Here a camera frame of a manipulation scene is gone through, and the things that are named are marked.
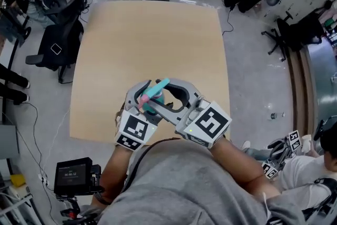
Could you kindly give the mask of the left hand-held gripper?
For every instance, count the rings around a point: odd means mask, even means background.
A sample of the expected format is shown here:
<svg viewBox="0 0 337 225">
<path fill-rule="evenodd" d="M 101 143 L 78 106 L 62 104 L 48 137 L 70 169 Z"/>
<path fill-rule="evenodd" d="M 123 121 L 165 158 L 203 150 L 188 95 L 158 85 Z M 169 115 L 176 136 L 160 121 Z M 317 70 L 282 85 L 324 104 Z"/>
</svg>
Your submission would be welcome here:
<svg viewBox="0 0 337 225">
<path fill-rule="evenodd" d="M 148 121 L 148 111 L 138 110 L 139 98 L 143 91 L 149 87 L 151 80 L 141 81 L 131 87 L 126 94 L 125 108 L 122 113 L 118 129 L 115 133 L 115 144 L 131 151 L 137 151 L 143 146 L 150 146 L 163 136 L 154 125 Z"/>
</svg>

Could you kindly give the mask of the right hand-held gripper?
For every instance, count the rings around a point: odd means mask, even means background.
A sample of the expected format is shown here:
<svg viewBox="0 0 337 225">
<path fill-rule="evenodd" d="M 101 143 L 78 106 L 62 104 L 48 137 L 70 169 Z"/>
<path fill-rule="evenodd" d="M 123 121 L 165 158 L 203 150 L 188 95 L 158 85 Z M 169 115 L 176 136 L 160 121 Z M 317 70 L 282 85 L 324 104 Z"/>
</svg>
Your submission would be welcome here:
<svg viewBox="0 0 337 225">
<path fill-rule="evenodd" d="M 148 115 L 148 121 L 158 125 L 162 119 L 175 126 L 175 133 L 182 138 L 210 149 L 225 135 L 232 119 L 215 102 L 209 102 L 201 96 L 199 90 L 190 82 L 170 78 L 164 86 L 177 100 L 179 109 L 158 101 L 148 101 L 155 115 Z"/>
</svg>

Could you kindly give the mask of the person's left hand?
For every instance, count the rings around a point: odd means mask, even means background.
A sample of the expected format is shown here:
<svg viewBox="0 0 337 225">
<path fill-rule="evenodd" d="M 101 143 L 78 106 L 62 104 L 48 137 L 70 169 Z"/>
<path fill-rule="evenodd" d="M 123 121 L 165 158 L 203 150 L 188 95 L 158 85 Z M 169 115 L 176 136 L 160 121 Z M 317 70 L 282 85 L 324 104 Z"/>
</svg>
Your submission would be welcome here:
<svg viewBox="0 0 337 225">
<path fill-rule="evenodd" d="M 122 113 L 124 111 L 124 108 L 125 108 L 125 103 L 122 104 L 120 110 L 115 114 L 115 126 L 116 126 L 117 129 L 118 129 L 117 126 L 120 122 L 120 119 L 121 119 Z"/>
</svg>

